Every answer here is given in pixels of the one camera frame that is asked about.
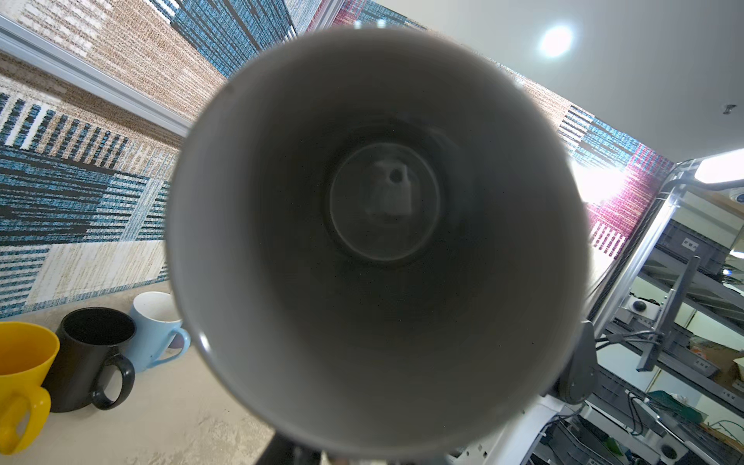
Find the yellow mug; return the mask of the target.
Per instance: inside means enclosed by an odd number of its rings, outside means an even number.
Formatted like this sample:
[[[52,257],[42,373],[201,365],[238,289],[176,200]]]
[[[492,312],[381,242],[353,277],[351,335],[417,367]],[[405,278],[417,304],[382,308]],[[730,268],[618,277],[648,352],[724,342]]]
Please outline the yellow mug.
[[[52,401],[43,383],[60,349],[56,334],[23,322],[1,324],[1,453],[27,449],[42,432]]]

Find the grey mug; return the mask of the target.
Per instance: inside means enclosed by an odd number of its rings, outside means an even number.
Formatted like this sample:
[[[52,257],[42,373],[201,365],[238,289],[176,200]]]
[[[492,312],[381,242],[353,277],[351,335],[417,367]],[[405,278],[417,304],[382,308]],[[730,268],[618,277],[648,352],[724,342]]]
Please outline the grey mug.
[[[587,215],[568,155],[493,63],[402,28],[249,61],[184,141],[177,307],[279,436],[439,458],[518,416],[579,338]]]

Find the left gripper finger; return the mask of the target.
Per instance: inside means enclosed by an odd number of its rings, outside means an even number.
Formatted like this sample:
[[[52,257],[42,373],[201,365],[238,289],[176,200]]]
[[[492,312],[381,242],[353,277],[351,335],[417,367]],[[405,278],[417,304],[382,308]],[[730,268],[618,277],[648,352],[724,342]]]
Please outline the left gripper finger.
[[[322,453],[275,432],[256,465],[320,465]]]

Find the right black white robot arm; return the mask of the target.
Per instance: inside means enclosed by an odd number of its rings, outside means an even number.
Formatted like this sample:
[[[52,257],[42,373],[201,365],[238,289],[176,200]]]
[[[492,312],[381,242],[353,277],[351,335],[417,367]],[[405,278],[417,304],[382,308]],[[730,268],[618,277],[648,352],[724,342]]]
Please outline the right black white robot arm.
[[[593,393],[599,372],[595,345],[594,325],[583,321],[571,358],[546,393],[493,434],[449,456],[449,464],[525,463],[542,431],[580,410]]]

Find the black mug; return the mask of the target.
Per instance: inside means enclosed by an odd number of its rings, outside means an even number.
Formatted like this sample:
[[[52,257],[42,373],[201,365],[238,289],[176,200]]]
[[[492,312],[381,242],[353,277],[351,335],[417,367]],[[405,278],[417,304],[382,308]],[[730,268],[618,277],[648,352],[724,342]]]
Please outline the black mug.
[[[108,411],[127,400],[136,370],[124,349],[136,334],[126,313],[106,308],[74,310],[61,321],[56,335],[60,350],[43,387],[53,413],[68,413],[92,405]]]

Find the light blue mug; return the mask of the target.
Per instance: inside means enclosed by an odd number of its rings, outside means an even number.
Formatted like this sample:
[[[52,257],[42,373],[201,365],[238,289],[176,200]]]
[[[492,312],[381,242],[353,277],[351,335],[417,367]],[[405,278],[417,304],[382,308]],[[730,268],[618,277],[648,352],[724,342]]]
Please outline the light blue mug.
[[[191,336],[184,327],[176,308],[176,301],[165,292],[138,294],[132,303],[129,316],[135,323],[136,333],[124,351],[135,372],[145,372],[184,356],[191,345]],[[180,338],[180,350],[168,358],[165,354],[175,338]]]

